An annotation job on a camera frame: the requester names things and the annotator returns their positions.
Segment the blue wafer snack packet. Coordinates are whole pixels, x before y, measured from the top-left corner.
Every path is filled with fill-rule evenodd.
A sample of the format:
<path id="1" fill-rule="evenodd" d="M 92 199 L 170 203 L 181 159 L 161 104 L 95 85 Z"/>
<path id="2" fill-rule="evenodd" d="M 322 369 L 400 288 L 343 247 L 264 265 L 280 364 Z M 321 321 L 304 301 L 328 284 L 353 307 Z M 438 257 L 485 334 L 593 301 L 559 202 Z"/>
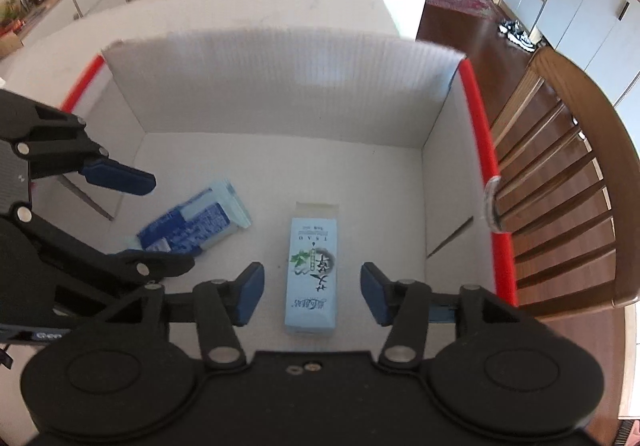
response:
<path id="1" fill-rule="evenodd" d="M 140 229 L 127 246 L 197 257 L 250 225 L 252 218 L 238 192 L 230 181 L 220 180 Z"/>

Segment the light blue toothpaste box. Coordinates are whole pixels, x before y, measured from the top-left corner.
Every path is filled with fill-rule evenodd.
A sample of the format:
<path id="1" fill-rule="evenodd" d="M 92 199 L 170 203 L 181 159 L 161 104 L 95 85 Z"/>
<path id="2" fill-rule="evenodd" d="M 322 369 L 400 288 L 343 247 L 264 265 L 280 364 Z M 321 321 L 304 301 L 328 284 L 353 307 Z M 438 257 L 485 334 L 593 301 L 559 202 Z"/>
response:
<path id="1" fill-rule="evenodd" d="M 284 325 L 330 335 L 337 321 L 338 206 L 296 203 L 291 220 Z"/>

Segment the red cardboard box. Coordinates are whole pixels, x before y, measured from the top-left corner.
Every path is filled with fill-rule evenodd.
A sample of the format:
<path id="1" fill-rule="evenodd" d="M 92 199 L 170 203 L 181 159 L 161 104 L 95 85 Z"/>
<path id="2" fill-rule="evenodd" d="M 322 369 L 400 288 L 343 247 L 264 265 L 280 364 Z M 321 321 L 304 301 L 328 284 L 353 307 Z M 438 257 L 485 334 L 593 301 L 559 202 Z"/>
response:
<path id="1" fill-rule="evenodd" d="M 497 158 L 473 68 L 438 44 L 321 28 L 207 29 L 122 40 L 93 53 L 73 99 L 49 107 L 85 122 L 111 159 L 155 175 L 144 196 L 89 184 L 77 172 L 36 182 L 41 218 L 106 255 L 215 181 L 228 180 L 252 225 L 193 257 L 190 272 L 147 281 L 105 310 L 140 321 L 134 292 L 165 300 L 166 330 L 202 357 L 193 289 L 262 263 L 265 289 L 236 327 L 258 352 L 380 355 L 379 326 L 360 291 L 372 262 L 392 281 L 454 295 L 477 285 L 514 304 L 510 239 L 489 196 Z M 296 203 L 338 206 L 337 321 L 331 334 L 284 325 Z"/>

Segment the wooden chair beside box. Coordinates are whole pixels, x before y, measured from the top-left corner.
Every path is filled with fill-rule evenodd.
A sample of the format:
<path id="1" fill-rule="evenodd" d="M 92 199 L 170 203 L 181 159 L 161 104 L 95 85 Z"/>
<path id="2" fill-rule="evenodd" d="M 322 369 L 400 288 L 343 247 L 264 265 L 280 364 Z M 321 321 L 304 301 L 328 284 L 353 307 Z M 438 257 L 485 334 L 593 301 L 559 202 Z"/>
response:
<path id="1" fill-rule="evenodd" d="M 535 52 L 490 128 L 500 153 L 489 199 L 515 240 L 516 291 L 539 318 L 639 299 L 639 158 L 601 89 L 550 47 Z"/>

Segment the white wall cabinet unit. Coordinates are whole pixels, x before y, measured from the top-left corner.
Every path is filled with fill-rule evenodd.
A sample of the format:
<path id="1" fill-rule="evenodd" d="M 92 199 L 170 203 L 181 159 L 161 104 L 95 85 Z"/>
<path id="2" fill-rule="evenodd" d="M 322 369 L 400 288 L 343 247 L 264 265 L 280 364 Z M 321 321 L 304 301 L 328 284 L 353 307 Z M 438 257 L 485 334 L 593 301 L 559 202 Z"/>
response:
<path id="1" fill-rule="evenodd" d="M 639 0 L 501 0 L 535 41 L 585 70 L 610 102 L 639 113 Z"/>

